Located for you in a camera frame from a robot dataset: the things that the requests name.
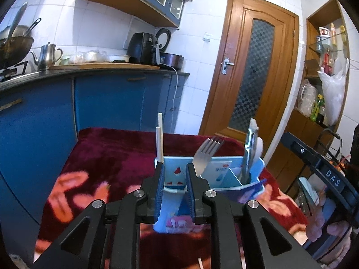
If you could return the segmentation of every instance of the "metal rack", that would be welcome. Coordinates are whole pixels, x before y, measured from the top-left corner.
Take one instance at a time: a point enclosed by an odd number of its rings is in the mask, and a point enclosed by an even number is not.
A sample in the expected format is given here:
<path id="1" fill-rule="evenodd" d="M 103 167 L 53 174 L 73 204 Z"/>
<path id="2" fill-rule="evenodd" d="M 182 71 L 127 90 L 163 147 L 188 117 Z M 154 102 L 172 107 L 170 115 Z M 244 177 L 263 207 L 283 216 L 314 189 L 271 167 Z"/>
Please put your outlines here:
<path id="1" fill-rule="evenodd" d="M 335 137 L 336 139 L 338 139 L 340 141 L 340 146 L 339 146 L 338 150 L 330 147 L 331 141 L 328 144 L 324 144 L 321 141 L 323 135 L 325 135 L 326 133 L 331 134 L 333 137 Z M 341 156 L 341 147 L 342 147 L 342 139 L 341 139 L 340 135 L 338 133 L 334 133 L 330 128 L 325 128 L 318 136 L 317 141 L 315 142 L 315 145 L 313 146 L 313 149 L 316 152 L 318 152 L 319 154 L 321 154 L 322 156 L 324 156 L 328 161 L 339 166 L 341 168 L 341 170 L 345 173 L 344 168 L 342 168 L 341 165 L 339 165 L 340 161 L 338 160 L 338 157 Z M 290 184 L 290 186 L 284 192 L 285 194 L 287 194 L 290 191 L 290 189 L 293 187 L 293 185 L 295 183 L 298 183 L 299 177 L 301 177 L 301 175 L 306 167 L 307 167 L 307 165 L 304 164 L 302 169 L 300 170 L 299 174 L 295 178 L 295 180 Z"/>

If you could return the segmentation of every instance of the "cabinet handle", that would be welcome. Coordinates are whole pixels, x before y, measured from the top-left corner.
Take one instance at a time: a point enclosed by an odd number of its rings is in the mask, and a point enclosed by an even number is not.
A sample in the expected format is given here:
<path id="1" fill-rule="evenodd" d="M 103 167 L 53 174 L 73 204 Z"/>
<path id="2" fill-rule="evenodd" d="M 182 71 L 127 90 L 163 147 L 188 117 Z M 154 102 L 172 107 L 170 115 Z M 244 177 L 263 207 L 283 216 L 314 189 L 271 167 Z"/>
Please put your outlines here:
<path id="1" fill-rule="evenodd" d="M 127 78 L 127 81 L 140 81 L 140 80 L 146 80 L 146 77 Z"/>
<path id="2" fill-rule="evenodd" d="M 3 106 L 0 106 L 0 111 L 4 111 L 5 109 L 10 108 L 10 107 L 12 107 L 12 106 L 14 106 L 16 104 L 21 103 L 21 102 L 22 102 L 22 99 L 18 99 L 18 100 L 12 101 L 10 103 L 7 103 L 7 104 L 5 104 Z"/>

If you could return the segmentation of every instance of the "metal fork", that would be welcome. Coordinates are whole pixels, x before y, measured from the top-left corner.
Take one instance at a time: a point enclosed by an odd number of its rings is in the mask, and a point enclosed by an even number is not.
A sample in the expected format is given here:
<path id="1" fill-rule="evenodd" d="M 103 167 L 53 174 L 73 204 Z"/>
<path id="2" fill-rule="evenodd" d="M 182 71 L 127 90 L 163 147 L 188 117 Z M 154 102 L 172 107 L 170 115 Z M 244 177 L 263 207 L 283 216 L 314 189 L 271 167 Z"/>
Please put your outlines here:
<path id="1" fill-rule="evenodd" d="M 212 137 L 211 139 L 206 139 L 203 144 L 201 144 L 192 161 L 192 164 L 195 166 L 197 177 L 204 172 L 208 163 L 211 161 L 211 158 L 223 143 L 224 140 L 217 137 Z"/>

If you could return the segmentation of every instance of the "metal screw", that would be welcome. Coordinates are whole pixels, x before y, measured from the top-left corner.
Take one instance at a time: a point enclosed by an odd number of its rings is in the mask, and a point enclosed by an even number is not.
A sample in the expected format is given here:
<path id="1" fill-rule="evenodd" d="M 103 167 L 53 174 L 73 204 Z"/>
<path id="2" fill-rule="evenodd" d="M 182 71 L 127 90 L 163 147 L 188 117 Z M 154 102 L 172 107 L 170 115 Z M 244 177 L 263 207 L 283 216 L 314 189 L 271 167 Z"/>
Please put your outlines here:
<path id="1" fill-rule="evenodd" d="M 217 195 L 216 191 L 213 190 L 207 190 L 206 191 L 206 196 L 207 197 L 215 197 Z"/>
<path id="2" fill-rule="evenodd" d="M 94 208 L 100 208 L 101 206 L 102 206 L 102 201 L 101 200 L 95 200 L 92 203 L 92 207 L 94 207 Z"/>
<path id="3" fill-rule="evenodd" d="M 143 195 L 145 195 L 145 192 L 141 189 L 138 189 L 134 192 L 135 197 L 142 197 Z"/>
<path id="4" fill-rule="evenodd" d="M 250 200 L 250 201 L 248 201 L 248 206 L 250 208 L 257 208 L 259 206 L 259 203 L 255 200 Z"/>

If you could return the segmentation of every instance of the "cutting board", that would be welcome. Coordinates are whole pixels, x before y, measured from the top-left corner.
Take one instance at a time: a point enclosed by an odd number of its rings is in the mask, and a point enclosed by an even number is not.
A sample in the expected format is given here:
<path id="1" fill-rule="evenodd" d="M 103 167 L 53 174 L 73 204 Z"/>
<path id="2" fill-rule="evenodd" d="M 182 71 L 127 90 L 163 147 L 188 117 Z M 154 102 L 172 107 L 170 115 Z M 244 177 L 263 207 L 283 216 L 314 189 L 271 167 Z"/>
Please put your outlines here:
<path id="1" fill-rule="evenodd" d="M 148 69 L 159 70 L 156 65 L 130 64 L 130 63 L 87 63 L 68 64 L 50 67 L 50 70 L 87 70 L 87 69 Z"/>

